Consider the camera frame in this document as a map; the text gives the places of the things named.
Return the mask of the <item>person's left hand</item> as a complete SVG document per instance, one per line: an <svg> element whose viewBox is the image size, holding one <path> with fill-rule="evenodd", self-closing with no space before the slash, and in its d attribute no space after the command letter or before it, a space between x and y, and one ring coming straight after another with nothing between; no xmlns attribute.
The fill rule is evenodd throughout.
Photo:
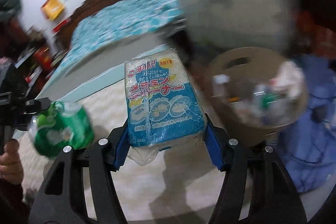
<svg viewBox="0 0 336 224"><path fill-rule="evenodd" d="M11 139L4 146L4 153L1 155L0 162L1 178L14 185L21 184L24 178L18 150L18 141Z"/></svg>

